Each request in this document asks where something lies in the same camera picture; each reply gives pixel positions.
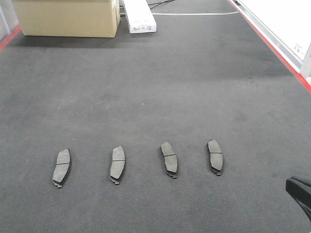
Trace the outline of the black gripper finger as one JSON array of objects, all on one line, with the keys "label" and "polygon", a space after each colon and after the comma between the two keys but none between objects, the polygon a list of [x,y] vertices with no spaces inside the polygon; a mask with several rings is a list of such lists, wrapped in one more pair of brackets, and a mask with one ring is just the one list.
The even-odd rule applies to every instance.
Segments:
[{"label": "black gripper finger", "polygon": [[286,191],[311,219],[311,181],[297,176],[286,180]]}]

